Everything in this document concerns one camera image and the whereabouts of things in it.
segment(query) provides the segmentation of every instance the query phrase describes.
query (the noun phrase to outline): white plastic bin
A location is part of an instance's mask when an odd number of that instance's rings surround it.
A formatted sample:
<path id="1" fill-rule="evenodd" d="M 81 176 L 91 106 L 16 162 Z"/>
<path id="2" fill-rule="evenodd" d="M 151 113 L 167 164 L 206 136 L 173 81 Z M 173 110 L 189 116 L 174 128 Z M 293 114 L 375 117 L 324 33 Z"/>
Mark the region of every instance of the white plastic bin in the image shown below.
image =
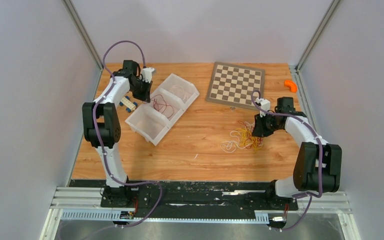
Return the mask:
<path id="1" fill-rule="evenodd" d="M 150 94 L 151 102 L 141 104 L 125 122 L 156 146 L 199 95 L 195 85 L 172 73 Z"/>
<path id="2" fill-rule="evenodd" d="M 189 108 L 189 106 L 200 95 L 195 85 L 173 73 L 170 74 L 170 76 L 168 76 L 158 88 L 165 89 L 182 100 L 185 107 L 183 110 Z"/>

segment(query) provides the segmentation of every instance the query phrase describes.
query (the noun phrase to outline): gray wall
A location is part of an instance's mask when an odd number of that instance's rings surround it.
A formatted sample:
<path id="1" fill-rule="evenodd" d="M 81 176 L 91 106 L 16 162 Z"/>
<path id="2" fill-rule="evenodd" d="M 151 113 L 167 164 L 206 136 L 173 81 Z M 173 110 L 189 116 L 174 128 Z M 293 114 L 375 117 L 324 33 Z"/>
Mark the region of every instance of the gray wall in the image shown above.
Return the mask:
<path id="1" fill-rule="evenodd" d="M 0 0 L 0 240 L 36 240 L 98 68 L 60 0 Z"/>
<path id="2" fill-rule="evenodd" d="M 147 61 L 296 64 L 331 0 L 72 0 L 97 51 Z M 140 59 L 130 46 L 107 62 Z"/>
<path id="3" fill-rule="evenodd" d="M 384 239 L 384 1 L 342 1 L 302 75 L 362 239 Z"/>

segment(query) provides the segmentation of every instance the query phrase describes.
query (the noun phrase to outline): wooden table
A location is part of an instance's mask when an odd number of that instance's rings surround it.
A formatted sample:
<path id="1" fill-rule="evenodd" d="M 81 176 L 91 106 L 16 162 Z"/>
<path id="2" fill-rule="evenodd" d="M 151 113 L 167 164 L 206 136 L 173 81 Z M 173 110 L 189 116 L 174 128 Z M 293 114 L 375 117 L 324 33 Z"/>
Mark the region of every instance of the wooden table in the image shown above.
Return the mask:
<path id="1" fill-rule="evenodd" d="M 272 110 L 277 98 L 285 96 L 294 97 L 295 107 L 300 111 L 296 94 L 284 87 L 284 81 L 292 79 L 287 64 L 242 65 L 265 69 L 263 96 L 271 101 Z M 108 64 L 108 67 L 116 71 L 122 65 Z M 221 149 L 223 141 L 233 139 L 230 132 L 241 127 L 238 120 L 253 123 L 258 112 L 239 107 L 231 111 L 227 105 L 205 101 L 212 63 L 158 63 L 148 67 L 156 68 L 151 91 L 174 73 L 193 83 L 200 95 L 157 146 L 132 132 L 125 123 L 129 113 L 124 107 L 117 109 L 122 130 L 120 158 L 130 180 L 271 181 L 292 175 L 299 147 L 283 130 L 265 138 L 262 149 L 256 153 L 252 149 L 237 149 L 233 153 Z M 109 78 L 104 71 L 96 96 L 105 89 Z M 72 178 L 105 179 L 98 153 L 85 140 Z"/>

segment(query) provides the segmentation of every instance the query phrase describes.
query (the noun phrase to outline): chessboard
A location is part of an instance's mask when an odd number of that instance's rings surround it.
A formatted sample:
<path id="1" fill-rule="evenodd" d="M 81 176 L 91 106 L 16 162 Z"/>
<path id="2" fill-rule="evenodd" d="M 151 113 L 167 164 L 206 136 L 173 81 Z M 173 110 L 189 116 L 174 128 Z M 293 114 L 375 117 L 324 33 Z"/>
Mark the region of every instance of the chessboard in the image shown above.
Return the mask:
<path id="1" fill-rule="evenodd" d="M 264 69 L 215 62 L 206 100 L 232 107 L 256 109 L 252 102 L 254 90 L 263 96 Z"/>

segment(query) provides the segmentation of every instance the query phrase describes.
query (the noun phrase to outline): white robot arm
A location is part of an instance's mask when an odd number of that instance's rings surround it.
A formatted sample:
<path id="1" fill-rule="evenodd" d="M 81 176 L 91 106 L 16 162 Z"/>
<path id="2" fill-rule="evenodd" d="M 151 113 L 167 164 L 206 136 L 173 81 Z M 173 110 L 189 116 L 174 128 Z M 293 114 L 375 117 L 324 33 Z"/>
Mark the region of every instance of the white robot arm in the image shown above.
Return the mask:
<path id="1" fill-rule="evenodd" d="M 119 102 L 129 92 L 133 92 L 133 97 L 139 100 L 150 101 L 150 89 L 152 85 L 152 76 L 155 69 L 147 67 L 139 73 L 137 70 L 139 64 L 132 60 L 125 60 L 123 68 L 114 72 L 115 79 L 111 78 L 110 83 L 93 102 L 85 102 L 83 104 L 83 127 L 84 137 L 98 152 L 102 164 L 107 167 L 105 169 L 106 185 L 111 188 L 118 188 L 122 184 L 114 181 L 117 179 L 121 182 L 127 181 L 127 175 L 120 161 L 119 140 L 122 134 L 119 118 L 116 108 Z M 100 143 L 97 139 L 96 131 L 93 125 L 92 109 L 98 100 L 103 99 L 96 110 L 96 117 L 104 116 L 104 123 L 98 123 L 99 133 L 104 143 L 105 153 L 101 150 Z"/>
<path id="2" fill-rule="evenodd" d="M 285 130 L 300 146 L 293 176 L 274 180 L 273 194 L 291 198 L 303 192 L 317 192 L 320 182 L 323 192 L 336 192 L 341 178 L 342 150 L 339 145 L 329 144 L 310 127 L 307 116 L 295 111 L 292 97 L 278 98 L 275 112 L 269 112 L 270 101 L 267 99 L 259 97 L 255 105 L 260 113 L 255 115 L 254 137 L 268 137 L 274 131 Z M 322 162 L 322 181 L 319 181 L 319 161 Z"/>

